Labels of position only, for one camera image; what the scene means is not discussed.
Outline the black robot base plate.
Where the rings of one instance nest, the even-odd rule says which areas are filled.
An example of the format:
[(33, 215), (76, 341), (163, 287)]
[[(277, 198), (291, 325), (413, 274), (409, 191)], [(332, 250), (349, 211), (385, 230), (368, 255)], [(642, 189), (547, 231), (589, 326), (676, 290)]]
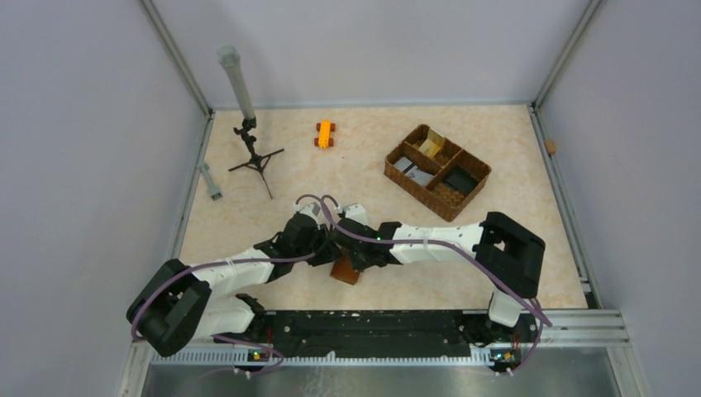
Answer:
[(534, 342), (536, 320), (520, 315), (506, 327), (484, 311), (385, 310), (293, 311), (257, 314), (249, 327), (227, 337), (269, 343), (286, 357), (468, 357), (479, 347)]

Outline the brown leather card holder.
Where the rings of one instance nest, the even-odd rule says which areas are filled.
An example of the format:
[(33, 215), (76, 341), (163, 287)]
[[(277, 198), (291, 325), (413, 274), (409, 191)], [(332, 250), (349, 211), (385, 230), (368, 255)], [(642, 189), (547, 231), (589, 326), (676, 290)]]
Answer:
[(330, 277), (347, 285), (356, 285), (360, 279), (360, 272), (353, 269), (350, 254), (347, 250), (341, 252), (341, 256), (332, 265)]

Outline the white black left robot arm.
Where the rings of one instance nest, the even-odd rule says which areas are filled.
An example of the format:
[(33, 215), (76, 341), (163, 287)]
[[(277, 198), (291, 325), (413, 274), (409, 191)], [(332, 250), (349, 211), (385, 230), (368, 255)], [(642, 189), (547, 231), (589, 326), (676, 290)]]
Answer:
[(193, 339), (236, 333), (260, 339), (265, 320), (235, 293), (286, 276), (294, 265), (325, 265), (342, 256), (330, 229), (313, 215), (295, 213), (284, 229), (240, 254), (200, 265), (166, 261), (126, 311), (135, 340), (172, 356)]

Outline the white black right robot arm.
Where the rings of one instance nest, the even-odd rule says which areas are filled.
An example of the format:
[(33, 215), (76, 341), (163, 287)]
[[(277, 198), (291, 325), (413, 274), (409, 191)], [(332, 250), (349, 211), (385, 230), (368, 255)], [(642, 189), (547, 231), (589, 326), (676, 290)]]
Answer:
[(484, 319), (486, 333), (496, 341), (517, 331), (522, 310), (551, 325), (536, 304), (546, 244), (504, 213), (489, 212), (482, 222), (458, 227), (383, 222), (373, 229), (345, 217), (335, 223), (331, 240), (348, 250), (357, 271), (416, 262), (473, 265), (497, 289)]

